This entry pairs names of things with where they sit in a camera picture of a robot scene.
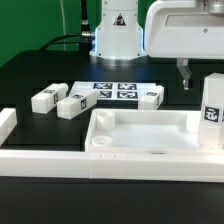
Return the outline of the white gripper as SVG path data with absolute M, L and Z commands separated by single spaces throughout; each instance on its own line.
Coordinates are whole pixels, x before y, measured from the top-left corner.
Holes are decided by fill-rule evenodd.
M 156 0 L 147 12 L 144 45 L 151 57 L 178 58 L 188 90 L 187 59 L 224 59 L 224 0 Z

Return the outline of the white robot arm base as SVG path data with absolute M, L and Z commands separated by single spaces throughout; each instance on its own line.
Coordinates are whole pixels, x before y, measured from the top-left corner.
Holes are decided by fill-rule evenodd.
M 101 22 L 95 29 L 90 60 L 108 66 L 147 61 L 144 33 L 138 23 L 138 0 L 101 0 Z

